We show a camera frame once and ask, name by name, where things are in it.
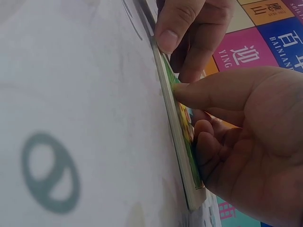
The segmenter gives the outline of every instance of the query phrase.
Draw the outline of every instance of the finger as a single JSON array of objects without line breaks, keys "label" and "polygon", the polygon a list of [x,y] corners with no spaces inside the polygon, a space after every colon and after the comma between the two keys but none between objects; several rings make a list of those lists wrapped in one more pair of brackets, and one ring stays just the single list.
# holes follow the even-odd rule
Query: finger
[{"label": "finger", "polygon": [[280,73],[278,67],[257,67],[219,72],[192,84],[176,84],[175,98],[192,109],[211,107],[243,111],[247,99],[265,79]]},{"label": "finger", "polygon": [[229,128],[217,119],[212,119],[211,124],[214,130],[214,137],[218,140],[219,143],[223,144],[223,138]]},{"label": "finger", "polygon": [[172,54],[201,11],[205,0],[166,0],[155,29],[159,48]]},{"label": "finger", "polygon": [[201,78],[203,69],[223,39],[227,26],[228,24],[199,26],[180,72],[180,81],[192,83]]},{"label": "finger", "polygon": [[212,118],[206,112],[202,110],[192,110],[192,111],[193,111],[193,117],[191,119],[192,125],[195,126],[199,120],[207,120],[211,122]]},{"label": "finger", "polygon": [[197,140],[201,132],[207,132],[214,136],[214,129],[208,120],[199,120],[195,124],[194,140]]},{"label": "finger", "polygon": [[215,116],[222,121],[228,122],[238,127],[243,126],[244,112],[243,111],[230,111],[221,108],[208,108],[205,110],[212,116]]},{"label": "finger", "polygon": [[195,152],[197,165],[201,167],[208,163],[212,158],[218,155],[221,147],[220,143],[212,134],[206,131],[200,132]]},{"label": "finger", "polygon": [[179,46],[170,56],[170,65],[175,73],[180,72],[184,64],[188,50],[189,50],[189,34],[186,33]]}]

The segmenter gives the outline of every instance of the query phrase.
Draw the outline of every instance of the hand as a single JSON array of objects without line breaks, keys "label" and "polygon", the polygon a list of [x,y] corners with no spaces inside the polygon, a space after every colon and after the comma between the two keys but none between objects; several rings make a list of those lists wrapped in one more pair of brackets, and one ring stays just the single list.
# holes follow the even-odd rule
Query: hand
[{"label": "hand", "polygon": [[223,39],[235,0],[157,0],[159,18],[155,37],[159,48],[172,54],[179,79],[200,79],[203,69]]},{"label": "hand", "polygon": [[175,97],[200,110],[196,158],[206,187],[260,221],[303,226],[303,74],[231,70],[178,85]]}]

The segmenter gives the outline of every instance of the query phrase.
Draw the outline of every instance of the white surface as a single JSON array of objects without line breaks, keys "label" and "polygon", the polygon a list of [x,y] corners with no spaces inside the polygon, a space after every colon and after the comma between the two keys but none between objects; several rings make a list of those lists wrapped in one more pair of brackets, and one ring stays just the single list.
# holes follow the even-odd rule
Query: white surface
[{"label": "white surface", "polygon": [[[0,226],[187,223],[154,57],[125,2],[142,40],[119,0],[0,0]],[[38,132],[77,169],[79,200],[67,213],[46,210],[25,182],[23,148]],[[29,169],[41,181],[56,161],[39,148]],[[71,175],[65,167],[48,196],[68,198]]]}]

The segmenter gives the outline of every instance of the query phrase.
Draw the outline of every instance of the book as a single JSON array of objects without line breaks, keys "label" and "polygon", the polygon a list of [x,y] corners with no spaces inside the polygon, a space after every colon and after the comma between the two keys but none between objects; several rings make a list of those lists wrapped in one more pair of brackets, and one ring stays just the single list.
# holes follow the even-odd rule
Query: book
[{"label": "book", "polygon": [[173,86],[180,83],[173,72],[167,56],[160,52],[154,37],[151,38],[164,102],[175,144],[183,186],[190,210],[198,209],[205,200],[205,187],[201,180],[194,154],[194,127],[191,109],[175,100]]}]

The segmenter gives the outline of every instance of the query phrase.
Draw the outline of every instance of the gray circular logo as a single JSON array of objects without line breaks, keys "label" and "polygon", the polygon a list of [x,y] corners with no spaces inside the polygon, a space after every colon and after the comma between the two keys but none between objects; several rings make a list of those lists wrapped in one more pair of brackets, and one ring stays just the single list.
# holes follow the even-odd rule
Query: gray circular logo
[{"label": "gray circular logo", "polygon": [[[54,154],[54,166],[50,174],[40,181],[31,175],[29,168],[30,153],[39,145],[50,146]],[[50,192],[62,178],[65,168],[69,168],[71,172],[72,192],[66,200],[54,200],[50,197]],[[80,182],[76,167],[66,148],[52,136],[38,133],[26,141],[22,151],[22,173],[30,193],[45,209],[64,214],[76,206],[80,196]]]}]

